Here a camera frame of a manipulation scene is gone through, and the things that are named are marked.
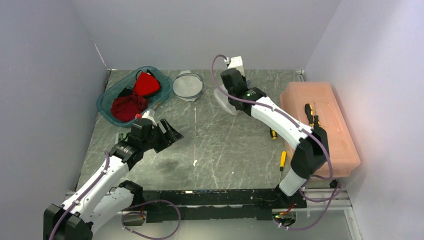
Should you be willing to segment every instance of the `gray wall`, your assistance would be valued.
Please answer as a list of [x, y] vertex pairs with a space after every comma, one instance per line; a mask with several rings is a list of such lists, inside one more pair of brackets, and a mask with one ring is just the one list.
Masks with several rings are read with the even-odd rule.
[[72, 0], [108, 68], [305, 69], [340, 0]]
[[0, 239], [41, 239], [75, 186], [106, 67], [69, 0], [0, 3]]
[[424, 4], [342, 0], [306, 67], [332, 83], [361, 158], [347, 190], [363, 239], [423, 239]]

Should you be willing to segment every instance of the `red pouch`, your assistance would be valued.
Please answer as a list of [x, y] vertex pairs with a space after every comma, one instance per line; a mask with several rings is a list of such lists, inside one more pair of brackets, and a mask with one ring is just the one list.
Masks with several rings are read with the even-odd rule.
[[147, 98], [159, 92], [161, 84], [156, 80], [151, 71], [141, 72], [137, 78], [138, 72], [135, 74], [135, 78], [137, 79], [133, 89], [135, 94]]
[[149, 106], [149, 100], [136, 94], [119, 96], [113, 100], [110, 113], [122, 122], [129, 122], [136, 114], [143, 112]]

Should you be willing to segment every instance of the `teal plastic basket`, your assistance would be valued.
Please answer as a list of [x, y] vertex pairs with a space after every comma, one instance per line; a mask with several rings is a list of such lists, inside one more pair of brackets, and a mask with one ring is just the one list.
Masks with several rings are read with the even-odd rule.
[[134, 84], [136, 83], [136, 74], [140, 70], [143, 72], [150, 70], [151, 73], [160, 82], [159, 92], [156, 93], [154, 96], [147, 98], [149, 101], [148, 107], [141, 114], [143, 114], [149, 109], [155, 110], [170, 97], [170, 94], [173, 89], [173, 81], [168, 76], [164, 75], [161, 71], [152, 66], [142, 66], [134, 70], [122, 80], [117, 82], [115, 85], [111, 86], [104, 93], [102, 93], [97, 99], [96, 105], [98, 112], [104, 117], [104, 119], [106, 119], [108, 122], [117, 127], [131, 128], [131, 125], [135, 121], [135, 119], [133, 119], [128, 122], [123, 122], [114, 118], [114, 116], [111, 114], [111, 107], [114, 102], [114, 99], [118, 97], [119, 93], [125, 87], [134, 87]]

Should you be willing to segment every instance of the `red object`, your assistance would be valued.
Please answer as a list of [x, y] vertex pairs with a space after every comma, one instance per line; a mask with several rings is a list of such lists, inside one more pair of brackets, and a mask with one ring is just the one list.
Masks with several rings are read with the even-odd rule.
[[149, 97], [161, 89], [161, 85], [153, 75], [142, 72], [134, 84], [134, 93], [138, 96]]
[[143, 112], [149, 106], [149, 100], [146, 98], [132, 94], [120, 96], [113, 100], [110, 113], [122, 122], [133, 120], [137, 114]]

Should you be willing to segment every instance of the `purple cable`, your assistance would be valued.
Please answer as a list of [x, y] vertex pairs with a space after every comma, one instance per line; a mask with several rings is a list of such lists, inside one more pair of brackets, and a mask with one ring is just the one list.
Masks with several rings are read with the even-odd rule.
[[[265, 108], [268, 108], [268, 109], [270, 109], [270, 110], [272, 110], [272, 111], [276, 111], [277, 113], [279, 113], [279, 114], [281, 114], [282, 116], [284, 116], [285, 118], [287, 118], [291, 123], [293, 123], [295, 126], [296, 126], [296, 128], [298, 128], [300, 125], [295, 121], [295, 120], [293, 120], [287, 113], [285, 113], [285, 112], [283, 112], [283, 111], [281, 111], [280, 109], [274, 109], [272, 106], [270, 106], [270, 105], [267, 105], [267, 104], [264, 104], [264, 103], [261, 103], [261, 102], [256, 102], [256, 101], [250, 101], [250, 100], [245, 100], [245, 99], [241, 99], [241, 98], [238, 98], [238, 97], [235, 97], [235, 96], [232, 96], [232, 95], [230, 95], [230, 94], [228, 94], [227, 92], [225, 92], [219, 85], [218, 85], [218, 82], [217, 82], [217, 80], [215, 79], [215, 76], [214, 76], [214, 65], [215, 65], [215, 61], [219, 58], [219, 57], [221, 57], [221, 58], [224, 58], [224, 59], [227, 59], [227, 57], [225, 56], [225, 55], [222, 55], [222, 54], [218, 54], [218, 55], [216, 55], [215, 56], [215, 58], [213, 59], [213, 61], [212, 61], [212, 67], [210, 68], [210, 75], [211, 75], [211, 77], [212, 77], [212, 80], [213, 80], [213, 82], [215, 83], [215, 85], [216, 85], [216, 87], [218, 88], [218, 90], [220, 90], [225, 96], [227, 96], [227, 97], [229, 97], [230, 99], [233, 99], [233, 100], [236, 100], [236, 101], [239, 101], [239, 102], [242, 102], [242, 103], [247, 103], [247, 104], [251, 104], [251, 105], [259, 105], [259, 106], [262, 106], [262, 107], [265, 107]], [[314, 135], [312, 135], [311, 133], [309, 133], [308, 131], [306, 131], [305, 129], [302, 129], [302, 132], [303, 133], [305, 133], [306, 135], [308, 135], [308, 137], [310, 137], [312, 140], [314, 140], [317, 144], [318, 144], [318, 146], [321, 148], [321, 150], [322, 150], [322, 152], [324, 153], [324, 156], [325, 156], [325, 159], [326, 159], [326, 161], [327, 161], [327, 164], [328, 164], [328, 168], [329, 168], [329, 171], [330, 171], [330, 176], [329, 177], [324, 177], [324, 176], [320, 176], [320, 175], [312, 175], [313, 177], [317, 177], [317, 178], [320, 178], [320, 179], [323, 179], [323, 180], [332, 180], [333, 179], [333, 175], [334, 175], [334, 172], [333, 172], [333, 166], [332, 166], [332, 164], [331, 164], [331, 160], [330, 160], [330, 156], [329, 156], [329, 153], [327, 152], [327, 150], [326, 150], [326, 148], [324, 147], [324, 145], [314, 136]], [[308, 180], [306, 180], [306, 182], [302, 185], [302, 187], [304, 187], [305, 185], [306, 185], [306, 183], [308, 183], [310, 181], [310, 179], [308, 179]], [[325, 210], [324, 210], [324, 212], [321, 214], [321, 216], [318, 218], [318, 220], [316, 221], [316, 222], [314, 222], [310, 227], [313, 227], [313, 226], [315, 226], [320, 220], [321, 220], [321, 218], [324, 216], [324, 214], [327, 212], [327, 209], [329, 208], [329, 206], [330, 206], [330, 202], [331, 202], [331, 200], [334, 198], [334, 197], [336, 197], [342, 190], [341, 190], [341, 188], [342, 188], [342, 184], [341, 183], [339, 183], [339, 185], [334, 189], [334, 191], [333, 191], [333, 193], [331, 194], [331, 196], [330, 197], [328, 197], [328, 198], [325, 198], [325, 199], [320, 199], [320, 200], [315, 200], [315, 199], [312, 199], [312, 198], [309, 198], [309, 197], [307, 197], [307, 196], [305, 196], [305, 194], [303, 194], [303, 192], [301, 191], [301, 190], [299, 190], [299, 192], [300, 192], [300, 194], [302, 194], [302, 196], [305, 198], [305, 199], [307, 199], [307, 200], [309, 200], [309, 201], [311, 201], [311, 202], [314, 202], [314, 203], [320, 203], [320, 202], [324, 202], [324, 201], [328, 201], [328, 204], [327, 204], [327, 206], [325, 207]]]
[[146, 201], [146, 202], [143, 202], [143, 203], [134, 205], [134, 206], [130, 206], [128, 208], [129, 209], [138, 208], [138, 207], [141, 207], [143, 205], [157, 203], [157, 202], [163, 202], [163, 203], [167, 203], [167, 204], [171, 205], [176, 210], [176, 213], [178, 214], [178, 224], [176, 225], [175, 230], [173, 232], [171, 232], [168, 236], [164, 236], [164, 237], [146, 236], [144, 234], [139, 233], [138, 231], [134, 231], [134, 230], [130, 229], [129, 227], [125, 226], [124, 219], [127, 216], [129, 216], [129, 215], [140, 215], [140, 216], [144, 216], [144, 213], [137, 212], [137, 211], [131, 211], [131, 212], [128, 212], [128, 213], [126, 213], [125, 215], [122, 216], [122, 218], [121, 218], [122, 227], [125, 228], [126, 230], [130, 231], [131, 233], [136, 234], [136, 235], [138, 235], [140, 237], [143, 237], [145, 239], [150, 239], [150, 240], [164, 240], [164, 239], [170, 238], [172, 235], [174, 235], [177, 232], [177, 230], [178, 230], [178, 228], [180, 228], [180, 224], [181, 224], [181, 213], [180, 213], [180, 210], [178, 209], [178, 207], [175, 204], [173, 204], [172, 202], [167, 201], [167, 200], [157, 199], [157, 200], [152, 200], [152, 201]]
[[[106, 164], [104, 165], [103, 171], [107, 171], [108, 167], [109, 167], [109, 163], [111, 162], [111, 158], [109, 156], [109, 152], [108, 151], [104, 151], [104, 154], [106, 155]], [[72, 210], [74, 209], [74, 207], [77, 205], [76, 201], [80, 202], [81, 199], [83, 199], [88, 192], [90, 192], [94, 186], [102, 179], [102, 177], [106, 174], [104, 172], [101, 172], [98, 177], [90, 184], [90, 186], [87, 187], [87, 189], [81, 194], [79, 195], [79, 197], [76, 198], [75, 201], [72, 202], [72, 204], [66, 209], [66, 211], [62, 214], [62, 216], [60, 216], [59, 220], [56, 222], [56, 224], [53, 227], [53, 230], [50, 233], [50, 237], [48, 237], [48, 240], [53, 240], [55, 238], [55, 234], [56, 231], [59, 228], [59, 225], [61, 224], [61, 222], [64, 220], [64, 218], [66, 217], [66, 215]]]

